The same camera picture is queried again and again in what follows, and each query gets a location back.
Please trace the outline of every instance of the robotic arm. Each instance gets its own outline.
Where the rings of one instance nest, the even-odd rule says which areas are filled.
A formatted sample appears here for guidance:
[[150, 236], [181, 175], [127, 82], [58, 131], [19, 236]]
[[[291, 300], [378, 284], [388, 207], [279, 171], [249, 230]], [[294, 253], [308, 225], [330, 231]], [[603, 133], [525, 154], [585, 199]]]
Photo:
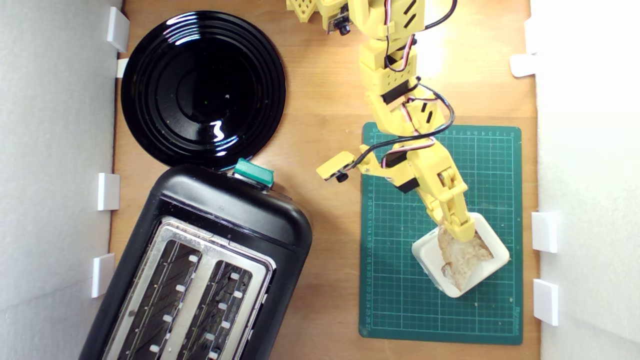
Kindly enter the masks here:
[[[432, 28], [453, 13], [457, 0], [442, 19], [424, 26], [424, 0], [287, 0], [287, 9], [306, 22], [314, 11], [323, 18], [328, 33], [346, 35], [355, 25], [370, 40], [360, 47], [360, 77], [365, 100], [378, 129], [399, 138], [368, 147], [361, 155], [343, 151], [322, 164], [317, 173], [339, 182], [347, 171], [382, 176], [402, 192], [416, 191], [429, 216], [459, 241], [475, 234], [473, 219], [464, 199], [467, 185], [451, 155], [433, 136], [445, 131], [454, 119], [451, 105], [416, 75], [417, 55], [413, 46], [417, 32]], [[439, 102], [449, 109], [445, 120]], [[373, 150], [393, 145], [378, 162]]]

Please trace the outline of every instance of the white container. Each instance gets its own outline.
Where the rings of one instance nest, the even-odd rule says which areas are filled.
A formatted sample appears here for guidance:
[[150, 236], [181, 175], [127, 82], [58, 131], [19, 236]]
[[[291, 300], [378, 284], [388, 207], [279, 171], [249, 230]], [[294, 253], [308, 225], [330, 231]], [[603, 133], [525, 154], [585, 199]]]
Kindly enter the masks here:
[[455, 298], [462, 296], [462, 294], [471, 290], [475, 285], [478, 285], [482, 280], [485, 280], [489, 275], [509, 262], [509, 250], [507, 250], [484, 217], [479, 213], [470, 213], [469, 215], [474, 219], [476, 231], [489, 248], [489, 251], [493, 254], [493, 259], [478, 264], [467, 282], [467, 287], [463, 288], [462, 291], [458, 290], [455, 285], [442, 274], [444, 259], [442, 258], [442, 251], [438, 246], [438, 228], [433, 229], [420, 240], [413, 243], [411, 249], [413, 256], [418, 260], [424, 272], [429, 275], [431, 281], [433, 281], [439, 290], [449, 297]]

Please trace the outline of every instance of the toast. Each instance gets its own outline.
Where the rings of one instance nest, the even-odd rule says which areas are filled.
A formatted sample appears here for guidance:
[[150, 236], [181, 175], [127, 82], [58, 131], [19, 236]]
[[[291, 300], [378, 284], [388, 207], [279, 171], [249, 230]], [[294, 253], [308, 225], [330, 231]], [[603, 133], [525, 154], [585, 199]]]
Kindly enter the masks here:
[[493, 254], [480, 235], [475, 233], [468, 242], [456, 240], [443, 227], [438, 230], [438, 245], [445, 265], [442, 275], [460, 291], [463, 291], [474, 270], [483, 262], [493, 259]]

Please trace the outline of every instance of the green cutting mat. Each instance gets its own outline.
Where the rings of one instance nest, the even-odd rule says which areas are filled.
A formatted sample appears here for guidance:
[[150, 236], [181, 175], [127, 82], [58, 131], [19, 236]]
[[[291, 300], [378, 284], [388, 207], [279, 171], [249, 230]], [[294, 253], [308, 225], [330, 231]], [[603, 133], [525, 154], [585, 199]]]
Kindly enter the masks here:
[[[511, 260], [458, 299], [436, 289], [411, 253], [435, 224], [415, 192], [362, 177], [360, 334], [458, 343], [522, 343], [522, 164], [520, 129], [453, 126], [438, 136], [469, 186], [470, 211], [484, 215]], [[373, 122], [364, 143], [393, 138]], [[378, 149], [381, 158], [388, 149]]]

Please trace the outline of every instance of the wooden surface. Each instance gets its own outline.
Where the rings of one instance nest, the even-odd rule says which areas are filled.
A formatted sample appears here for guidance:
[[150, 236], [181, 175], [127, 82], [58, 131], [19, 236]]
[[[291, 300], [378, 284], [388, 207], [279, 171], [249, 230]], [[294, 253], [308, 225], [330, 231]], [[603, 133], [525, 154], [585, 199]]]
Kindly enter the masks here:
[[[433, 16], [448, 0], [429, 1]], [[522, 128], [524, 197], [524, 342], [521, 346], [364, 339], [358, 335], [360, 181], [325, 183], [314, 169], [342, 150], [357, 152], [370, 121], [358, 75], [357, 30], [324, 34], [316, 14], [300, 24], [284, 0], [125, 0], [129, 50], [155, 25], [192, 10], [244, 17], [272, 39], [287, 72], [282, 123], [255, 157], [309, 211], [314, 242], [287, 311], [272, 359], [539, 359], [540, 323], [532, 314], [530, 212], [537, 206], [536, 106], [532, 79], [514, 79], [509, 56], [524, 51], [526, 0], [460, 1], [455, 15], [420, 38], [423, 79], [454, 105], [460, 124]], [[166, 167], [134, 141], [117, 104], [115, 172], [122, 177], [120, 210], [113, 213], [111, 251], [119, 255], [154, 181]]]

